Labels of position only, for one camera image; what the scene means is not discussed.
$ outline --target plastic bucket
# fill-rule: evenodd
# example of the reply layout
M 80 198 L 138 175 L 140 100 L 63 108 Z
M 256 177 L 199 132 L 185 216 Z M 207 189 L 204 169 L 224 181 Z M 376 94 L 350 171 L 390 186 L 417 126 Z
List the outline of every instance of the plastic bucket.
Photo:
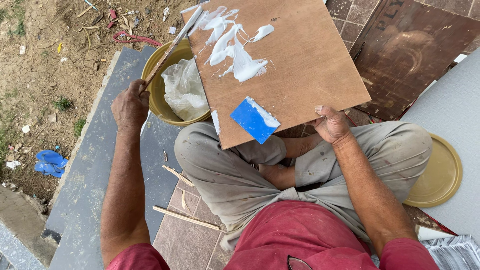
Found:
M 160 60 L 160 58 L 163 56 L 165 51 L 168 50 L 171 44 L 172 44 L 172 41 L 164 44 L 163 46 L 158 48 L 152 54 L 152 56 L 150 56 L 150 58 L 147 61 L 147 64 L 145 64 L 144 71 L 142 72 L 142 79 L 147 78 L 147 76 L 152 71 L 153 67 L 157 64 L 158 60 Z M 156 115 L 158 118 L 160 118 L 162 121 L 166 123 L 177 125 L 177 126 L 187 126 L 191 123 L 203 121 L 208 117 L 210 117 L 210 111 L 207 111 L 200 117 L 197 117 L 189 121 L 183 121 L 172 111 L 172 108 L 170 108 L 168 103 L 165 101 L 165 97 L 164 97 L 165 83 L 163 82 L 163 78 L 162 76 L 160 76 L 160 74 L 164 70 L 166 70 L 169 66 L 180 62 L 180 60 L 182 59 L 190 60 L 192 58 L 193 58 L 193 53 L 192 53 L 192 50 L 190 49 L 190 42 L 188 42 L 187 38 L 184 38 L 180 41 L 177 48 L 173 51 L 173 53 L 167 59 L 167 62 L 165 63 L 165 65 L 160 69 L 160 71 L 157 73 L 157 75 L 155 76 L 155 78 L 147 88 L 147 90 L 150 91 L 151 93 L 150 104 L 149 104 L 150 111 L 152 111 L 154 115 Z

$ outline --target bare foot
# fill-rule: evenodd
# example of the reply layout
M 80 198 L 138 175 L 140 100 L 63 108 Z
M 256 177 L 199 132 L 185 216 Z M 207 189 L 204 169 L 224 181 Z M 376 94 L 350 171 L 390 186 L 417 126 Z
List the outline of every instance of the bare foot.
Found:
M 321 141 L 322 137 L 318 133 L 312 134 L 304 138 L 280 138 L 285 143 L 287 148 L 286 158 L 298 158 L 299 156 L 307 153 L 317 146 Z
M 295 166 L 258 164 L 258 172 L 278 190 L 295 186 Z

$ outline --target blue flip-flop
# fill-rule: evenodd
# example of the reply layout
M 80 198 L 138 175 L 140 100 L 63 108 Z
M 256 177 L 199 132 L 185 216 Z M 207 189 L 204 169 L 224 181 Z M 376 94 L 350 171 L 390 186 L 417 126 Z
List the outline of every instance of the blue flip-flop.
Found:
M 55 165 L 61 169 L 67 165 L 68 159 L 64 159 L 63 156 L 52 150 L 43 150 L 37 153 L 36 158 L 40 161 Z
M 58 178 L 60 178 L 65 172 L 64 169 L 58 169 L 55 167 L 55 165 L 44 161 L 37 161 L 35 163 L 35 171 L 41 172 L 43 175 L 53 175 Z

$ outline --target man's left hand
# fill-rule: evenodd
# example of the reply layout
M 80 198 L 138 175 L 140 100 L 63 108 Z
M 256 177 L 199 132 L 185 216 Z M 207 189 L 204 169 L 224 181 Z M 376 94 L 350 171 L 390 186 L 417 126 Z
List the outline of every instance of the man's left hand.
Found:
M 147 120 L 150 92 L 139 95 L 140 85 L 144 83 L 142 79 L 131 82 L 113 101 L 111 109 L 119 132 L 140 132 Z

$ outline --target red shirt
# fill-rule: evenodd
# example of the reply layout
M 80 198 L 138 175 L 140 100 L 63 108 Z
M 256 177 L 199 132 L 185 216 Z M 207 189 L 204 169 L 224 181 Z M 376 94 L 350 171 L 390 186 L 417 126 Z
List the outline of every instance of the red shirt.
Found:
M 377 269 L 366 245 L 324 207 L 301 201 L 279 201 L 261 210 L 243 231 L 225 270 L 288 269 L 288 255 L 313 270 Z M 398 238 L 382 253 L 383 270 L 437 270 L 428 250 L 418 241 Z M 108 270 L 168 270 L 149 244 L 136 244 L 118 254 Z

